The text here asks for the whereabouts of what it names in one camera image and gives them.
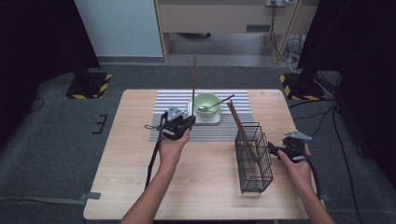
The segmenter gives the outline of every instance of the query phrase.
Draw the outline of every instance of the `forearm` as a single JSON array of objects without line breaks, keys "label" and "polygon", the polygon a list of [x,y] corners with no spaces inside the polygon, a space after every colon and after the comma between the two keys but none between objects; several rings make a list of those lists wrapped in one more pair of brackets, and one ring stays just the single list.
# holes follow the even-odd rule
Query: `forearm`
[{"label": "forearm", "polygon": [[160,207],[163,196],[169,188],[175,167],[161,166],[145,191],[137,199],[121,223],[152,223]]},{"label": "forearm", "polygon": [[312,188],[298,189],[308,217],[313,224],[335,223]]}]

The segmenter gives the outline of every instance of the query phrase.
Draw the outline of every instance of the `white wall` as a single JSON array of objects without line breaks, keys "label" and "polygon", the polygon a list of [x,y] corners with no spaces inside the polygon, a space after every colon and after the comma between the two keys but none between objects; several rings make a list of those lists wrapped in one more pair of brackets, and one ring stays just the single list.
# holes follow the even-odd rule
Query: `white wall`
[{"label": "white wall", "polygon": [[153,0],[75,3],[97,56],[163,56]]}]

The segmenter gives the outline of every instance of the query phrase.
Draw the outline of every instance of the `black curtain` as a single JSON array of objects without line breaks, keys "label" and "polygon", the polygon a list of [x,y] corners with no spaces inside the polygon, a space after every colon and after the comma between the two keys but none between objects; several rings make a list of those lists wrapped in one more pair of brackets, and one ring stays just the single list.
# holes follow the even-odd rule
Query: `black curtain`
[{"label": "black curtain", "polygon": [[375,159],[394,186],[395,12],[394,0],[321,0],[298,65],[340,73],[341,113],[361,153]]},{"label": "black curtain", "polygon": [[0,0],[0,146],[48,79],[100,68],[73,0]]}]

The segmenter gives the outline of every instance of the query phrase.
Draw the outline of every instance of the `green bowl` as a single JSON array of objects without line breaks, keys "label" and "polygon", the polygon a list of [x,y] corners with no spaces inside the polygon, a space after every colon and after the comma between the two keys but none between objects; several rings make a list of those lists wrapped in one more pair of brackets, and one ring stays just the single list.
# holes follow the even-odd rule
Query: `green bowl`
[{"label": "green bowl", "polygon": [[[215,105],[220,102],[217,95],[211,92],[203,92],[195,96],[194,111],[201,118],[213,118],[220,109],[220,105]],[[198,110],[200,106],[210,107],[207,111]]]}]

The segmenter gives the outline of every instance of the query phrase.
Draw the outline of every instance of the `yellow black hazard tape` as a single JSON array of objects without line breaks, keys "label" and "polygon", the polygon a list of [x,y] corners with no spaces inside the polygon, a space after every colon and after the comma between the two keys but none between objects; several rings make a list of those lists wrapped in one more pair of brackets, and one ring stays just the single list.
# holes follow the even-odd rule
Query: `yellow black hazard tape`
[{"label": "yellow black hazard tape", "polygon": [[66,94],[66,99],[92,99],[92,98],[100,98],[103,96],[105,93],[105,90],[107,89],[108,83],[112,77],[110,74],[100,74],[99,76],[92,76],[95,79],[95,82],[100,82],[97,91],[94,93],[86,94],[82,92],[76,92],[73,94]]},{"label": "yellow black hazard tape", "polygon": [[284,75],[280,76],[280,82],[282,83],[283,89],[285,90],[285,94],[288,98],[288,100],[323,100],[325,99],[324,96],[318,96],[318,95],[297,95],[294,94],[290,90],[290,86],[288,82],[286,81],[286,78]]}]

